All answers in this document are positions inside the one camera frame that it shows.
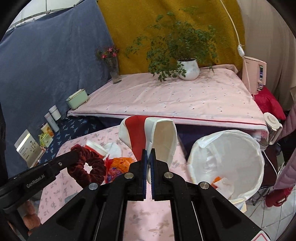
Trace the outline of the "operator hand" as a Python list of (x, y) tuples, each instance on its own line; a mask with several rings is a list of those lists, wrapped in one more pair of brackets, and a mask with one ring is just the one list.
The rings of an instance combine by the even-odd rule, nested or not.
[(41, 225), (41, 221), (37, 214), (35, 213), (35, 208), (33, 204), (28, 200), (23, 204), (25, 210), (25, 216), (23, 217), (23, 222), (28, 228), (28, 235), (31, 235), (33, 230)]

